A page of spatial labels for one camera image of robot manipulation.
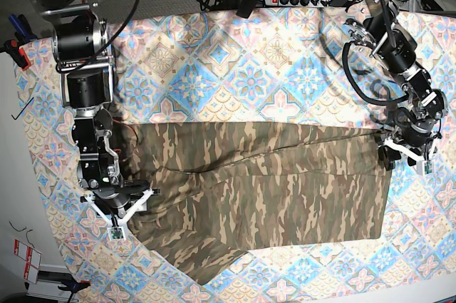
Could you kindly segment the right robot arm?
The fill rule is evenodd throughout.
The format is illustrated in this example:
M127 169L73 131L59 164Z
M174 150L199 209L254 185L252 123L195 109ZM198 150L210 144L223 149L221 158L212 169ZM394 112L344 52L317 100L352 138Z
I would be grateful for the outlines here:
M118 32L95 12L95 0L30 0L53 25L51 48L60 75L61 103L75 110L71 136L79 149L77 167L81 198L107 225L110 240L124 240L128 221L145 211L159 195L146 180L126 180L119 155L111 148L114 120L105 105L113 101L115 57L111 48Z

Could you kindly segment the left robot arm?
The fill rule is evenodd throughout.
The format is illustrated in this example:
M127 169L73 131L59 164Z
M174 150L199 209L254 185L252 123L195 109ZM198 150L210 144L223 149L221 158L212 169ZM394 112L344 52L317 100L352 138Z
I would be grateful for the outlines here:
M437 144L442 135L433 128L441 125L449 113L446 95L432 88L429 72L418 62L415 39L400 25L398 14L405 0L366 0L370 18L363 22L347 19L345 27L351 40L342 50L342 64L348 82L369 104L386 106L393 111L392 129L379 137L378 157L387 170L406 157L419 175L433 171ZM370 57L405 92L386 101L368 97L351 73L348 54L352 46L370 49Z

